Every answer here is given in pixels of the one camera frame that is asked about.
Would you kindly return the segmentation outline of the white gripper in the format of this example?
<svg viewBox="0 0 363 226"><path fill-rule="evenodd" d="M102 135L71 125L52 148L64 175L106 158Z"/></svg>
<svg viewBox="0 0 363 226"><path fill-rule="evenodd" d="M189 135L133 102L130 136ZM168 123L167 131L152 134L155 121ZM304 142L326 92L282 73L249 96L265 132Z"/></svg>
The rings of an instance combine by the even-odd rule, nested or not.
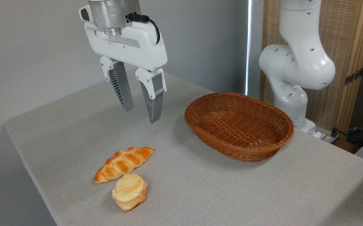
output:
<svg viewBox="0 0 363 226"><path fill-rule="evenodd" d="M134 108L124 63L139 67L140 81L150 123L160 119L167 91L164 70L167 52L158 28L141 14L140 5L85 5L79 9L87 39L105 79L111 83L123 109Z"/></svg>

